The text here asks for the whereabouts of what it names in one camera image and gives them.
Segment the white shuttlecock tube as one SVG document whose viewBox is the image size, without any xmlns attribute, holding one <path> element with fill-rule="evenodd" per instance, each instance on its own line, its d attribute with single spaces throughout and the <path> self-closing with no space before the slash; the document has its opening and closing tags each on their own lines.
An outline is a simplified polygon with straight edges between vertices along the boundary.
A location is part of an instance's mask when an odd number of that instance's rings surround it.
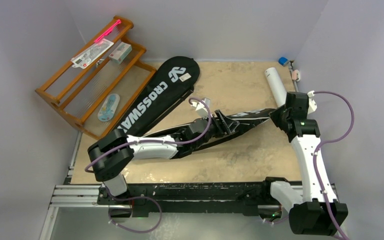
<svg viewBox="0 0 384 240">
<path fill-rule="evenodd" d="M 270 67 L 264 71 L 264 75 L 269 84 L 277 107 L 281 107 L 286 102 L 287 91 L 278 71 L 275 67 Z"/>
</svg>

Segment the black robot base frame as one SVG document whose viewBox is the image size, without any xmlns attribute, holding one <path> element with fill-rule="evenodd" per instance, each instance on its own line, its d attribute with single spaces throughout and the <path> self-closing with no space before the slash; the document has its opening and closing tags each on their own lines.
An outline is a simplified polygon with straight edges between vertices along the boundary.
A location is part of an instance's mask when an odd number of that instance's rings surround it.
<svg viewBox="0 0 384 240">
<path fill-rule="evenodd" d="M 130 183 L 122 196 L 111 197 L 98 184 L 57 185 L 50 205 L 60 208 L 105 208 L 115 218 L 142 218 L 149 214 L 242 214 L 268 218 L 281 204 L 270 194 L 274 181 Z"/>
</svg>

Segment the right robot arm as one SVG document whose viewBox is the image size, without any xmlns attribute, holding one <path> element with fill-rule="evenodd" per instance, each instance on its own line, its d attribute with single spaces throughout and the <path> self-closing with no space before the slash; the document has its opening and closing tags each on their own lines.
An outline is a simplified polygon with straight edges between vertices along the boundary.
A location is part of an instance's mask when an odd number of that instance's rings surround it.
<svg viewBox="0 0 384 240">
<path fill-rule="evenodd" d="M 298 160 L 302 194 L 289 183 L 276 180 L 261 189 L 268 204 L 276 200 L 287 214 L 289 226 L 296 235 L 334 236 L 348 216 L 348 207 L 340 203 L 321 162 L 320 130 L 316 120 L 309 119 L 312 99 L 302 92 L 287 92 L 285 102 L 270 113 L 276 127 L 286 133 Z"/>
</svg>

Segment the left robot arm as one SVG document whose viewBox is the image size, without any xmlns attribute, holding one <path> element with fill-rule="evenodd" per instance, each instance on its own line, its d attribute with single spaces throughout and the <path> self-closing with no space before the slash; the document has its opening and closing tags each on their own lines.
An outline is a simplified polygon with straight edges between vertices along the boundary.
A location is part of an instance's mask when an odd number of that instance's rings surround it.
<svg viewBox="0 0 384 240">
<path fill-rule="evenodd" d="M 129 199 L 128 184 L 122 170 L 132 160 L 180 159 L 191 155 L 212 138 L 231 135 L 240 125 L 238 120 L 216 110 L 216 116 L 195 119 L 178 131 L 159 137 L 138 137 L 120 129 L 91 145 L 87 152 L 90 163 L 85 172 L 102 182 L 109 197 L 118 205 Z"/>
</svg>

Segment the black racket bag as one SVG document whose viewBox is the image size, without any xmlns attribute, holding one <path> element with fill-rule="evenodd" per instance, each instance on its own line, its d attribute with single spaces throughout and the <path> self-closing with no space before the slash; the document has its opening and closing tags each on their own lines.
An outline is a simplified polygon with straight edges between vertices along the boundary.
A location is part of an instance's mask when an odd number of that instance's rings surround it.
<svg viewBox="0 0 384 240">
<path fill-rule="evenodd" d="M 114 129 L 143 136 L 193 93 L 200 72 L 199 64 L 190 57 L 164 61 Z"/>
<path fill-rule="evenodd" d="M 180 145 L 177 148 L 178 152 L 174 155 L 173 159 L 184 158 L 188 155 L 191 155 L 193 152 L 205 150 L 207 148 L 235 139 L 257 127 L 258 125 L 268 121 L 270 119 L 269 113 L 272 111 L 274 111 L 273 108 L 262 108 L 225 115 L 233 120 L 240 122 L 240 125 L 236 128 L 235 133 L 226 137 L 213 137 L 210 139 L 207 138 L 207 133 L 205 133 L 205 135 L 197 141 L 185 145 Z M 199 136 L 204 131 L 207 124 L 208 118 L 197 118 L 192 122 L 187 122 L 181 125 L 146 134 L 145 137 L 157 138 L 169 135 L 173 137 L 176 142 L 185 142 Z"/>
</svg>

